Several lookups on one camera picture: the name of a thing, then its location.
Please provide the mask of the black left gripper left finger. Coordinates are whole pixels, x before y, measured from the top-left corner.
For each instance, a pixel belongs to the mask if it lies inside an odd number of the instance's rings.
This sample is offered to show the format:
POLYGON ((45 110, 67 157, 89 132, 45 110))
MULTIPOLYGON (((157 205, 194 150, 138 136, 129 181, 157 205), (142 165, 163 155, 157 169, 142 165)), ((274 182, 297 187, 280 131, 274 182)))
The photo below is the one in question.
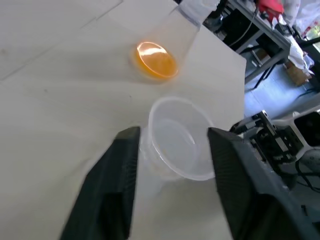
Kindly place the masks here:
POLYGON ((141 128, 120 131, 84 178, 62 240, 127 240, 131 232, 141 128))

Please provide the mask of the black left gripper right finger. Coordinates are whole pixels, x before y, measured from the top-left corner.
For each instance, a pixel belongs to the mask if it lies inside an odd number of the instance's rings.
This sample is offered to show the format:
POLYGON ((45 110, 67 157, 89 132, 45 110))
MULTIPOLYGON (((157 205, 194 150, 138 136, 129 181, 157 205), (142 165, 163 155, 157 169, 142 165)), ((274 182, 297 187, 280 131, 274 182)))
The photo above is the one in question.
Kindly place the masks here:
POLYGON ((207 132, 216 189, 235 240, 318 240, 320 233, 270 167, 234 133, 207 132))

